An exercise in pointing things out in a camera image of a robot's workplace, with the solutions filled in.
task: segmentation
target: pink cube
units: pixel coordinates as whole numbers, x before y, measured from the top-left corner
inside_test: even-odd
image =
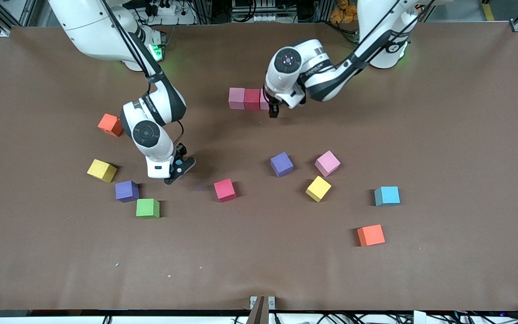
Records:
[[[224,203],[225,201],[230,201],[231,199],[235,199],[237,197],[235,189],[233,189],[231,179],[225,179],[223,181],[215,182],[213,185],[215,187],[215,192],[217,193],[217,198],[222,203]]]
[[[263,89],[261,89],[261,98],[259,98],[259,107],[261,110],[269,110],[269,103],[265,100],[265,94],[263,93]]]
[[[245,90],[245,110],[259,110],[259,100],[262,96],[261,89],[246,89]]]
[[[244,110],[245,104],[245,89],[244,88],[229,88],[229,108]]]
[[[331,172],[337,170],[339,164],[341,164],[341,162],[339,162],[335,155],[329,150],[315,162],[315,166],[321,171],[323,176],[328,176]]]

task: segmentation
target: yellow cube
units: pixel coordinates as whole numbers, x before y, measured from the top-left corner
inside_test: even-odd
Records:
[[[313,198],[315,201],[319,202],[323,199],[323,196],[331,189],[331,185],[323,180],[320,176],[317,176],[315,180],[309,185],[306,193],[309,197]]]
[[[111,182],[113,176],[115,176],[115,172],[117,172],[115,166],[100,160],[93,160],[89,170],[87,170],[87,174],[105,182]]]

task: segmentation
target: green led light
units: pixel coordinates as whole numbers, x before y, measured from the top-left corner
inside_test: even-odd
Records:
[[[148,49],[149,51],[151,52],[153,58],[156,60],[156,61],[159,61],[160,59],[163,58],[163,56],[161,55],[161,49],[160,49],[160,46],[159,45],[149,45],[148,46]]]
[[[399,55],[399,59],[405,55],[405,49],[407,48],[407,45],[409,44],[408,41],[405,41],[405,44],[403,45],[403,49],[401,50],[401,55]]]

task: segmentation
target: orange object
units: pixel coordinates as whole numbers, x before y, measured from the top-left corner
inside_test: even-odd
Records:
[[[339,24],[343,20],[343,11],[342,10],[333,10],[331,12],[331,16],[329,17],[329,21],[333,24]]]
[[[345,8],[345,14],[349,16],[357,16],[357,6],[350,4]]]
[[[351,21],[353,21],[353,19],[354,19],[353,16],[346,14],[345,17],[343,17],[343,22],[350,23]]]
[[[357,229],[361,246],[370,246],[385,242],[381,225],[365,226]]]
[[[341,10],[347,8],[348,5],[349,5],[349,0],[337,0],[337,6]]]
[[[121,133],[123,133],[121,119],[119,119],[119,117],[109,115],[108,113],[103,115],[103,118],[101,118],[97,127],[99,127],[99,129],[101,129],[105,134],[113,135],[115,137],[119,137],[121,136]]]

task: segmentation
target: cube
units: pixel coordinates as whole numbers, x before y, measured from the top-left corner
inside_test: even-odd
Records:
[[[160,215],[160,204],[152,198],[137,199],[137,210],[135,212],[140,219],[158,219]]]
[[[245,100],[244,88],[229,88],[229,108],[244,110],[243,100]]]
[[[397,187],[380,187],[375,191],[375,205],[377,207],[388,207],[399,205],[399,188]]]
[[[361,246],[370,246],[385,242],[381,225],[365,226],[357,229],[357,236]]]
[[[331,185],[320,176],[317,176],[307,188],[306,193],[315,201],[320,202],[329,189],[331,189]]]
[[[99,127],[99,129],[101,129],[105,134],[115,137],[119,137],[123,133],[121,119],[119,119],[119,117],[109,115],[108,113],[103,115],[103,118],[101,118],[97,127]]]
[[[217,199],[222,203],[237,197],[231,179],[215,182],[213,185],[215,187],[215,192],[217,193]]]
[[[115,200],[122,203],[139,199],[139,186],[131,180],[115,184]]]
[[[315,166],[325,177],[331,174],[331,172],[337,170],[337,168],[339,168],[339,164],[341,164],[341,162],[339,162],[335,155],[333,155],[329,150],[320,156],[315,162]]]
[[[280,178],[293,171],[293,163],[287,153],[283,152],[271,158],[271,168],[275,171],[277,178]]]
[[[261,89],[246,89],[245,98],[243,103],[245,104],[245,110],[260,110],[261,104],[259,100],[261,98]]]
[[[265,99],[265,90],[261,89],[261,96],[259,97],[259,109],[269,110],[269,102]]]
[[[115,172],[117,172],[117,168],[115,168],[115,166],[97,159],[93,160],[89,170],[87,170],[88,175],[92,175],[105,182],[111,182],[111,180],[113,180],[113,176],[115,176]]]

